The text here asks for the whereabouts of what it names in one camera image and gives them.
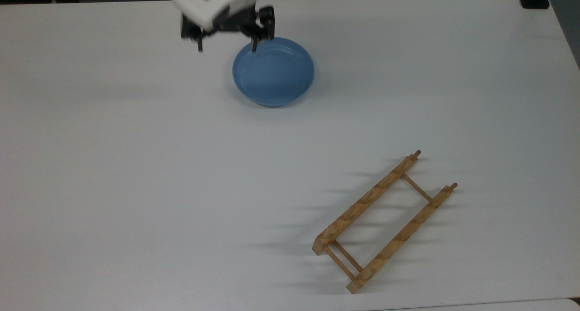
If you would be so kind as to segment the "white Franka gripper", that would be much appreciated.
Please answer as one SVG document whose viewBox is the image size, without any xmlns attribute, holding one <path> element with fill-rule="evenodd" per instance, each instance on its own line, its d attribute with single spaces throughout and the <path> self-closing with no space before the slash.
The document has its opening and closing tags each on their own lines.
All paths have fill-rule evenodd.
<svg viewBox="0 0 580 311">
<path fill-rule="evenodd" d="M 257 0 L 171 0 L 181 13 L 181 38 L 197 43 L 203 52 L 205 34 L 217 31 L 249 34 L 252 53 L 259 43 L 275 38 L 273 6 L 256 11 Z"/>
</svg>

